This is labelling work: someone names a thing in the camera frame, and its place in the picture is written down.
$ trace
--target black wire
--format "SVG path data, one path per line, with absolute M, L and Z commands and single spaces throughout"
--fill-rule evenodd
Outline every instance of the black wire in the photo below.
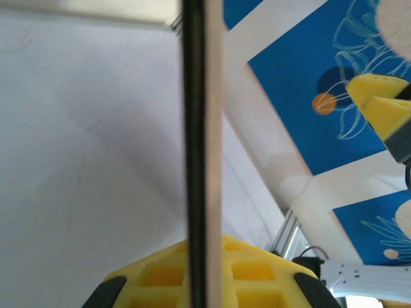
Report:
M 301 254 L 300 257 L 303 257 L 308 251 L 312 250 L 312 249 L 318 249 L 319 251 L 321 251 L 321 253 L 324 255 L 324 258 L 326 258 L 327 260 L 329 260 L 328 254 L 326 253 L 326 251 L 324 249 L 322 249 L 320 246 L 310 246 L 307 247 L 306 249 L 304 249 Z
M 411 193 L 411 166 L 405 166 L 405 185 Z
M 206 31 L 204 0 L 182 1 L 184 121 L 191 307 L 207 307 Z

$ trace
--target blue panel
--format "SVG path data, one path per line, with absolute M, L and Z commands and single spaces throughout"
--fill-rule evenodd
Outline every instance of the blue panel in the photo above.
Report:
M 224 0 L 224 20 L 231 30 L 263 0 Z
M 314 175 L 385 149 L 345 91 L 358 74 L 410 79 L 376 28 L 377 0 L 329 0 L 250 65 Z
M 400 191 L 334 210 L 365 264 L 411 262 L 411 239 L 402 231 L 411 230 L 409 219 L 395 217 L 401 206 L 402 213 L 411 213 L 411 202 L 404 204 L 410 199 L 408 191 Z

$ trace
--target yellow foam block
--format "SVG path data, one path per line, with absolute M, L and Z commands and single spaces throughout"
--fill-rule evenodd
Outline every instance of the yellow foam block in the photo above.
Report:
M 363 112 L 365 102 L 373 96 L 395 98 L 407 85 L 408 82 L 406 80 L 395 76 L 367 73 L 355 76 L 350 80 L 346 90 L 364 118 L 370 122 L 367 117 L 368 115 Z
M 385 141 L 411 118 L 411 101 L 372 97 L 363 103 L 362 114 Z
M 312 271 L 243 241 L 222 237 L 224 308 L 309 308 L 294 273 Z M 186 242 L 111 273 L 127 282 L 114 308 L 188 308 Z

